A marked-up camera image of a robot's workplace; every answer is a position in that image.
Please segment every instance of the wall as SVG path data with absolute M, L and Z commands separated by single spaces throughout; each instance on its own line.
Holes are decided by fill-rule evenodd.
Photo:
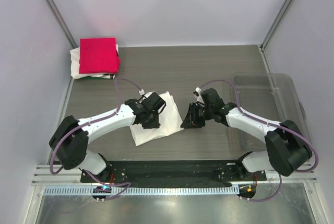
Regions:
M 266 52 L 273 72 L 289 74 L 320 155 L 316 173 L 334 213 L 334 2 L 295 0 Z
M 121 46 L 260 44 L 284 0 L 55 0 L 77 43 Z
M 44 0 L 0 0 L 1 223 L 22 223 L 69 83 L 69 44 Z

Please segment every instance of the towel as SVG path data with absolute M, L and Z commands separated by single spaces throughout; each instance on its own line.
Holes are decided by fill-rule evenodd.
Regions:
M 73 79 L 81 79 L 84 77 L 93 78 L 104 78 L 104 79 L 114 79 L 116 74 L 80 74 L 80 48 L 75 48 L 69 51 L 71 53 L 71 76 Z
M 183 130 L 183 128 L 180 128 L 182 119 L 173 96 L 171 96 L 168 91 L 159 96 L 166 102 L 165 109 L 159 114 L 160 127 L 155 129 L 143 129 L 141 124 L 130 126 L 136 146 Z

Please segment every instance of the transparent plastic container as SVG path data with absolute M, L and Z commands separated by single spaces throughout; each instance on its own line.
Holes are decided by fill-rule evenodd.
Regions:
M 269 120 L 283 122 L 294 121 L 303 136 L 309 139 L 305 123 L 305 113 L 290 76 L 285 74 L 248 74 L 236 73 L 232 77 L 237 88 L 240 104 L 248 112 Z M 231 97 L 235 102 L 233 90 Z M 239 141 L 243 151 L 266 150 L 259 139 L 238 129 L 228 128 L 229 140 Z

